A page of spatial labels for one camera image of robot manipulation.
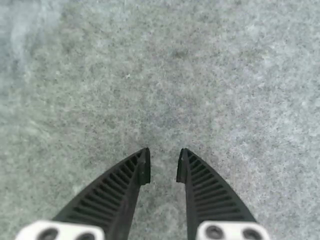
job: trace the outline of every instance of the screw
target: screw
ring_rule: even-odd
[[[224,233],[218,226],[208,226],[205,230],[206,236],[209,239],[222,239],[224,237]]]
[[[243,231],[243,236],[245,239],[249,239],[249,240],[262,240],[260,233],[258,233],[256,230],[253,230],[251,228],[245,229]]]
[[[76,240],[95,240],[95,236],[91,233],[84,233],[78,236]]]
[[[55,240],[58,235],[58,230],[55,228],[48,228],[40,233],[37,240]]]

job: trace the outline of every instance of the carpet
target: carpet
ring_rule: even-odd
[[[318,240],[319,56],[316,0],[2,0],[0,238],[149,147],[129,239],[187,239],[189,148],[272,239]]]

